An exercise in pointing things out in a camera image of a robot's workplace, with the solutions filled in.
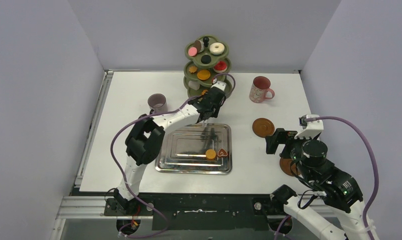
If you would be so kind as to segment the orange fish cake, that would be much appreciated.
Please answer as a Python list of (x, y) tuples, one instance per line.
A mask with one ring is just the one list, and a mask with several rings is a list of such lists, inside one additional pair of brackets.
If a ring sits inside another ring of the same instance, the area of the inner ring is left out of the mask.
[(207, 92), (208, 92), (208, 90), (205, 89), (205, 90), (203, 90), (203, 91), (201, 92), (201, 95), (203, 96), (203, 95), (206, 94)]

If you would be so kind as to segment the white swiss roll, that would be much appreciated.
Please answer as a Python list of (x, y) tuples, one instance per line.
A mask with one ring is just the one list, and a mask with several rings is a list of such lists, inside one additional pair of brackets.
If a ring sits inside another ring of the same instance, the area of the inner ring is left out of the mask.
[(200, 85), (200, 83), (197, 82), (197, 81), (192, 81), (192, 80), (190, 80), (190, 81), (188, 82), (188, 87), (189, 87), (190, 89), (192, 89), (192, 90), (197, 91), (197, 90), (200, 89), (201, 85)]

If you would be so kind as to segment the orange round cake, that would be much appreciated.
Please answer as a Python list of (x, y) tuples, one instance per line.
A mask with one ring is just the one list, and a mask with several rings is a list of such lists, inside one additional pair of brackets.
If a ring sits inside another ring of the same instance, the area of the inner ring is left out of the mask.
[(206, 81), (211, 77), (211, 72), (207, 69), (202, 69), (197, 72), (197, 78), (201, 81)]

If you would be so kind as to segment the red frosted donut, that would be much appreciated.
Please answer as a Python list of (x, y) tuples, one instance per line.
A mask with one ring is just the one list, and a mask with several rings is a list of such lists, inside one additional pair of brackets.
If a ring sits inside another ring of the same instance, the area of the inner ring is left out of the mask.
[(221, 60), (219, 61), (214, 67), (213, 70), (220, 74), (220, 73), (224, 73), (226, 70), (228, 69), (228, 64), (226, 61)]

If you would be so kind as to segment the black sandwich cookie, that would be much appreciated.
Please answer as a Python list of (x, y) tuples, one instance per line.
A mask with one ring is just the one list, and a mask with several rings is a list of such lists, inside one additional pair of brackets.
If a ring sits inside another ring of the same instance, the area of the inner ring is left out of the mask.
[(209, 64), (209, 63), (212, 61), (212, 58), (211, 58), (210, 55), (205, 54), (205, 55), (203, 55), (203, 56), (201, 57), (200, 61), (201, 61), (202, 64), (205, 64), (205, 65), (206, 65), (206, 64)]

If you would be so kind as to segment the pink macaron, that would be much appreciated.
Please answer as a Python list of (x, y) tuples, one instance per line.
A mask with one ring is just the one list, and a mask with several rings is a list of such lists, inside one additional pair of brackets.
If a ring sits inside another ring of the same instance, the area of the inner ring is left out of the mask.
[(187, 54), (188, 54), (190, 57), (194, 57), (194, 56), (196, 56), (196, 55), (198, 54), (198, 49), (197, 49), (196, 47), (192, 46), (192, 47), (190, 47), (190, 48), (188, 49)]

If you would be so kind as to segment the white ring donut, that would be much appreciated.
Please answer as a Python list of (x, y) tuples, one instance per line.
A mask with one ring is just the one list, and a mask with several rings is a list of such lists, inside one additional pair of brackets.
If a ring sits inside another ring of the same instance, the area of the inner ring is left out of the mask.
[(214, 56), (222, 55), (226, 50), (226, 47), (221, 42), (214, 42), (209, 45), (209, 52)]

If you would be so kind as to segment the chocolate white half cake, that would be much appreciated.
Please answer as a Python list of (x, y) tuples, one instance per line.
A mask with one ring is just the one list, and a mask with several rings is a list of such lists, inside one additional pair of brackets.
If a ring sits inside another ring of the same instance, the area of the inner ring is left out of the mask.
[(203, 41), (202, 41), (202, 40), (199, 40), (199, 39), (197, 39), (197, 40), (195, 40), (195, 41), (193, 42), (193, 47), (196, 48), (197, 53), (201, 53), (201, 52), (203, 52), (204, 49), (205, 49), (205, 46), (204, 46)]

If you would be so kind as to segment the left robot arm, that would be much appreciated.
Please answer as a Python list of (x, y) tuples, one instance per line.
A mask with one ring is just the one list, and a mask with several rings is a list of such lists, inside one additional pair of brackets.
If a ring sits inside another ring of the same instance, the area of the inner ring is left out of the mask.
[[(143, 114), (116, 133), (110, 144), (110, 154), (122, 179), (114, 190), (113, 197), (117, 202), (117, 208), (123, 214), (134, 213), (137, 201), (145, 206), (148, 205), (138, 196), (140, 183), (147, 165), (161, 153), (165, 137), (187, 125), (217, 118), (227, 98), (225, 88), (225, 83), (215, 83), (206, 93), (189, 98), (178, 109), (164, 113)], [(114, 145), (120, 134), (127, 128), (130, 128), (125, 139), (127, 159), (125, 166), (121, 166), (115, 156)]]

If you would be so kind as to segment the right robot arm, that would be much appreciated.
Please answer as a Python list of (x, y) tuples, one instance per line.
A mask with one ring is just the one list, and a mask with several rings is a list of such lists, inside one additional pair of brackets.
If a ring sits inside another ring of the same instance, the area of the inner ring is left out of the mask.
[[(301, 195), (283, 184), (270, 195), (271, 209), (295, 218), (321, 240), (377, 240), (357, 181), (327, 158), (328, 147), (319, 140), (321, 133), (321, 129), (307, 127), (300, 132), (278, 128), (265, 137), (266, 153), (274, 155), (278, 146), (283, 145), (280, 157), (295, 166), (291, 174), (312, 192), (310, 199), (303, 202)], [(311, 207), (317, 198), (335, 214), (341, 227)]]

